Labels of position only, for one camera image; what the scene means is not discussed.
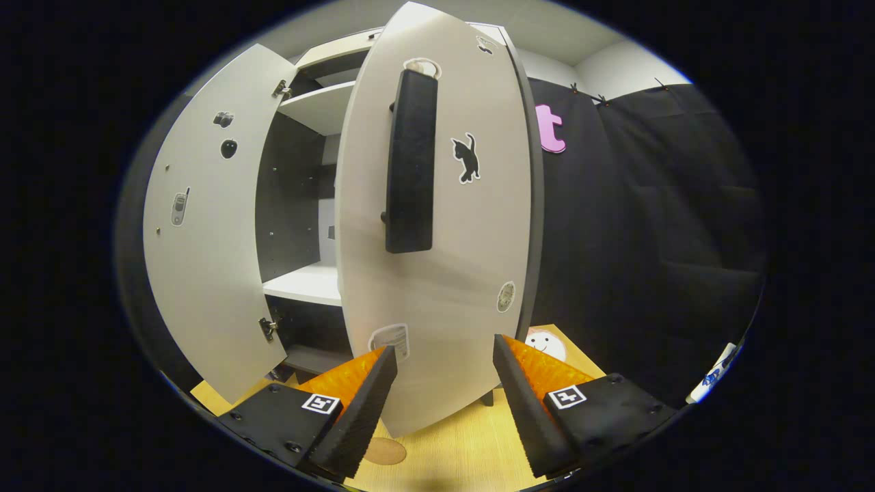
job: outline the ceiling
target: ceiling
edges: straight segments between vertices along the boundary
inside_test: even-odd
[[[384,26],[406,0],[338,0],[266,26],[269,30],[228,53],[203,81],[237,54],[259,43],[292,58],[307,48],[353,32]],[[419,0],[469,22],[503,25],[516,47],[574,67],[596,51],[621,41],[613,29],[577,11],[544,0]]]

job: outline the door hinge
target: door hinge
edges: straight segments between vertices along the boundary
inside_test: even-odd
[[[260,320],[258,320],[258,325],[262,328],[262,333],[264,334],[264,340],[273,341],[273,333],[278,328],[276,322],[267,321],[266,318],[261,318]]]
[[[280,94],[283,95],[283,101],[291,97],[291,86],[285,86],[285,79],[280,80],[279,83],[276,85],[273,96],[277,97]]]

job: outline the cat sticker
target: cat sticker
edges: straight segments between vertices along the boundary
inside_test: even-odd
[[[493,48],[495,48],[495,43],[493,43],[492,41],[487,41],[485,38],[482,38],[481,36],[477,36],[477,47],[478,47],[483,53],[489,53],[489,54],[492,54],[492,50],[490,50],[489,48],[487,48],[487,45],[490,45],[490,46],[492,46]]]
[[[480,179],[480,162],[477,159],[477,154],[474,152],[474,135],[466,133],[470,140],[470,147],[460,142],[455,138],[450,138],[452,142],[452,155],[458,162],[462,163],[464,170],[458,176],[458,182],[461,184],[473,183],[473,179]]]
[[[508,309],[510,309],[510,305],[514,303],[514,297],[516,296],[516,285],[514,282],[507,282],[501,286],[501,290],[498,292],[498,312],[505,313]]]
[[[530,328],[526,335],[526,345],[534,347],[537,350],[542,351],[544,354],[565,362],[565,357],[567,356],[565,352],[565,344],[552,332],[538,328]]]

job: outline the black cat sticker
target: black cat sticker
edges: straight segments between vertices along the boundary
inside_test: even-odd
[[[470,142],[470,147],[460,142],[455,138],[450,138],[452,142],[452,156],[458,162],[462,163],[464,171],[458,176],[458,182],[461,184],[473,183],[473,178],[480,179],[480,162],[477,159],[477,154],[474,152],[474,135],[466,133]]]
[[[477,36],[477,47],[478,47],[483,53],[489,53],[489,54],[492,54],[492,50],[490,50],[489,48],[487,48],[487,45],[492,45],[492,47],[495,47],[495,43],[493,43],[492,41],[487,41],[487,40],[485,40],[484,38],[482,38],[482,37],[480,37],[480,36]]]

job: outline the smiley face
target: smiley face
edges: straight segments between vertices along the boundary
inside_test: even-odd
[[[529,329],[528,335],[526,335],[526,345],[565,362],[565,344],[559,337],[547,330]]]

